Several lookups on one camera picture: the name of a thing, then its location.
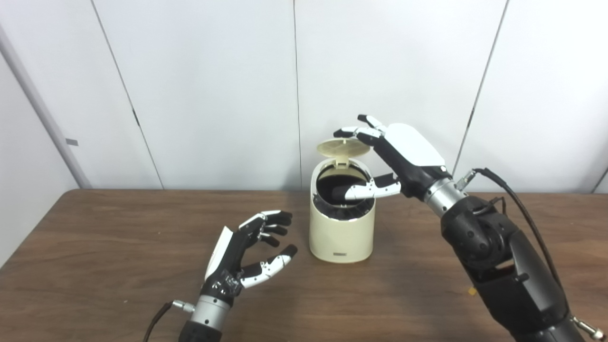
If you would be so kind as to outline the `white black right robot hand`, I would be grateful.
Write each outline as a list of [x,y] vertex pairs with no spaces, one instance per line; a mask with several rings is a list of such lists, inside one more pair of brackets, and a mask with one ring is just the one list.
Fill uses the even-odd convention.
[[389,166],[391,173],[367,183],[356,182],[332,190],[334,200],[376,199],[402,193],[423,200],[435,182],[450,179],[445,159],[413,126],[404,123],[383,125],[371,115],[358,115],[367,126],[346,126],[335,138],[354,138],[371,147]]

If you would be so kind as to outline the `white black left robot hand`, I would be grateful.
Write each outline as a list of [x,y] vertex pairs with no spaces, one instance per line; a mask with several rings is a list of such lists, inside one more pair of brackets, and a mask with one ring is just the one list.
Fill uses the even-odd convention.
[[207,264],[201,296],[210,296],[228,306],[243,289],[260,285],[276,276],[295,257],[298,248],[287,245],[280,253],[247,266],[242,265],[245,253],[256,243],[279,247],[275,237],[286,236],[293,214],[284,210],[267,210],[254,214],[237,229],[222,228],[220,237]]

